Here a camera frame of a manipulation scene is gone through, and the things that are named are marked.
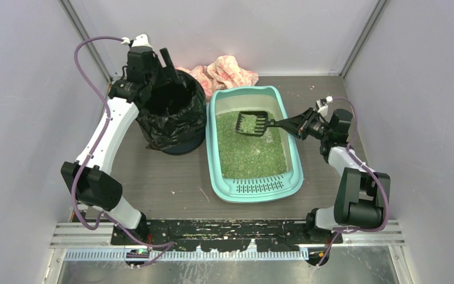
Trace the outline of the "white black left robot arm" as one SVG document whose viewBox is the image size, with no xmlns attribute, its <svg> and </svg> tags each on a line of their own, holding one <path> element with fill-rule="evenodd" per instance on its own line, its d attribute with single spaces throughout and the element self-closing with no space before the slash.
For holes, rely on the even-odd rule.
<svg viewBox="0 0 454 284">
<path fill-rule="evenodd" d="M 129 126 L 137 119 L 154 88 L 168 82 L 165 68 L 149 45 L 130 47 L 127 75 L 115 81 L 109 97 L 103 98 L 105 113 L 95 132 L 74 163 L 65 162 L 61 174 L 70 189 L 74 212 L 78 203 L 97 209 L 134 242 L 147 242 L 147 217 L 122 194 L 122 185 L 111 176 L 115 156 Z"/>
</svg>

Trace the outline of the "teal litter box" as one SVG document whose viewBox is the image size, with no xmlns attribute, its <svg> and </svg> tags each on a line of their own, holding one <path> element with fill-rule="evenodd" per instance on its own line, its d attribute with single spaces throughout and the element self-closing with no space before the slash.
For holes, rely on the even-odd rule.
<svg viewBox="0 0 454 284">
<path fill-rule="evenodd" d="M 303 184 L 304 174 L 295 139 L 281 130 L 281 148 L 286 171 L 253 179 L 224 177 L 220 162 L 216 117 L 227 112 L 268 111 L 277 120 L 288 117 L 279 91 L 273 86 L 244 86 L 217 91 L 207 106 L 206 148 L 212 188 L 220 199 L 233 203 L 274 201 L 296 193 Z"/>
</svg>

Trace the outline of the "bin with black bag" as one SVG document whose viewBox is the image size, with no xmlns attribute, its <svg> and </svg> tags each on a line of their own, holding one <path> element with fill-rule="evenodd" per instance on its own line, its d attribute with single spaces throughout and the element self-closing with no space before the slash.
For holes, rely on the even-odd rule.
<svg viewBox="0 0 454 284">
<path fill-rule="evenodd" d="M 147 148 L 172 156 L 195 151 L 206 133 L 206 95 L 190 74 L 178 70 L 182 83 L 169 83 L 152 91 L 136 121 Z"/>
</svg>

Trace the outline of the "black litter scoop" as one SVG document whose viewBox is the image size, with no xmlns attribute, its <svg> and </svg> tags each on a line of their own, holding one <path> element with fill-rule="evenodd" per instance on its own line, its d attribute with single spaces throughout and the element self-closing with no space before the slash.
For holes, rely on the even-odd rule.
<svg viewBox="0 0 454 284">
<path fill-rule="evenodd" d="M 235 132 L 250 137 L 262 137 L 268 128 L 281 128 L 278 121 L 269 119 L 268 112 L 240 111 Z"/>
</svg>

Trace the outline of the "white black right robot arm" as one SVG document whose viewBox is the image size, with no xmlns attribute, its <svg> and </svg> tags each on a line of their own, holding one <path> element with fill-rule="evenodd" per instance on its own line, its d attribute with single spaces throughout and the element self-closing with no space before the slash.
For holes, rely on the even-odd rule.
<svg viewBox="0 0 454 284">
<path fill-rule="evenodd" d="M 348 144 L 353 115 L 345 109 L 333 112 L 329 121 L 313 108 L 295 117 L 271 120 L 269 125 L 282 128 L 293 137 L 320 141 L 320 154 L 340 175 L 335 203 L 315 208 L 306 217 L 309 233 L 374 232 L 388 222 L 390 177 L 368 167 Z"/>
</svg>

